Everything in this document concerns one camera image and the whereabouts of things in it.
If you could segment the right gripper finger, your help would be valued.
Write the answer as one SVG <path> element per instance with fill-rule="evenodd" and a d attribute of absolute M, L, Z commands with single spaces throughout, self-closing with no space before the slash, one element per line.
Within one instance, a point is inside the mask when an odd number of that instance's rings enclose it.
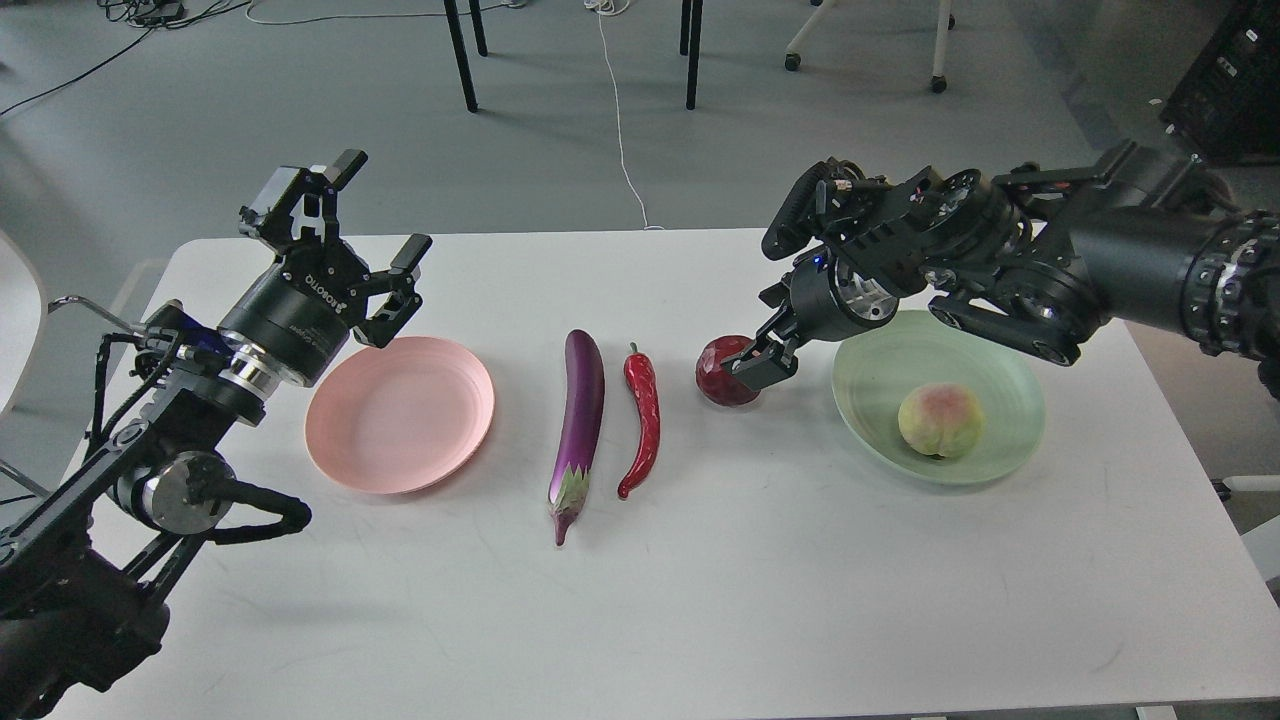
<path fill-rule="evenodd" d="M 762 334 L 727 356 L 722 368 L 740 384 L 759 392 L 797 374 L 796 350 L 796 338 L 777 340 Z"/>

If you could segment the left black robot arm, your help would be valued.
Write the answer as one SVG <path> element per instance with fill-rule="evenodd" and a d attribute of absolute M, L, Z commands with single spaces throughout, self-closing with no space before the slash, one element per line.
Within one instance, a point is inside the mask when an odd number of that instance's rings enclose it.
<path fill-rule="evenodd" d="M 140 387 L 113 414 L 97 375 L 83 462 L 3 530 L 3 716 L 47 716 L 73 685 L 108 691 L 157 653 L 166 598 L 207 544 L 301 532 L 300 498 L 237 478 L 218 445 L 275 389 L 310 388 L 348 340 L 383 348 L 421 307 L 411 234 L 375 272 L 343 240 L 339 192 L 367 156 L 280 167 L 239 211 L 271 265 L 215 327 L 170 301 L 102 337 L 134 350 Z"/>

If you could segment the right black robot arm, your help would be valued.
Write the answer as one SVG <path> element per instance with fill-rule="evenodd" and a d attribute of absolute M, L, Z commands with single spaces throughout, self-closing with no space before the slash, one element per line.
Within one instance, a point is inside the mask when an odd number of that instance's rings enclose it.
<path fill-rule="evenodd" d="M 762 291 L 771 319 L 721 361 L 753 391 L 791 378 L 804 345 L 881 328 L 933 290 L 943 324 L 1060 366 L 1121 319 L 1253 360 L 1277 392 L 1277 214 L 1132 141 L 1091 167 L 928 167 L 900 183 L 829 158 L 797 178 L 762 251 L 792 265 Z"/>

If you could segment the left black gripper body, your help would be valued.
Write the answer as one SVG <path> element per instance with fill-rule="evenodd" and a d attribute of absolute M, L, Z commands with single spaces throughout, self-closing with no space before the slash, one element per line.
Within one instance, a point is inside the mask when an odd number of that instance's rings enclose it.
<path fill-rule="evenodd" d="M 218 329 L 253 345 L 311 387 L 330 366 L 369 301 L 357 286 L 371 270 L 348 245 L 279 256 L 239 297 Z"/>

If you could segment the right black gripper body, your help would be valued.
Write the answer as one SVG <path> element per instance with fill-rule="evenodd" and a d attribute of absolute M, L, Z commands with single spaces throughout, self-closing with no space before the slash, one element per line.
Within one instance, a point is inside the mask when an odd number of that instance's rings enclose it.
<path fill-rule="evenodd" d="M 759 299 L 773 314 L 758 337 L 797 347 L 812 341 L 840 342 L 881 328 L 899 310 L 897 297 L 831 256 L 800 258 Z"/>

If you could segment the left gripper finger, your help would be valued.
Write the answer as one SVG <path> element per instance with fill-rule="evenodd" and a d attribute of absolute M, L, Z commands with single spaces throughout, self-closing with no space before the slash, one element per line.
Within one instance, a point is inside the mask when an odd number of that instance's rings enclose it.
<path fill-rule="evenodd" d="M 351 290 L 358 299 L 387 296 L 387 301 L 369 318 L 353 325 L 355 338 L 369 347 L 387 347 L 421 307 L 422 299 L 416 292 L 420 263 L 433 246 L 429 234 L 411 234 L 390 266 L 367 274 Z"/>
<path fill-rule="evenodd" d="M 364 150 L 346 150 L 329 165 L 279 167 L 256 199 L 239 209 L 239 232 L 273 251 L 274 269 L 298 254 L 335 258 L 343 268 L 367 264 L 340 237 L 337 196 L 367 163 Z"/>

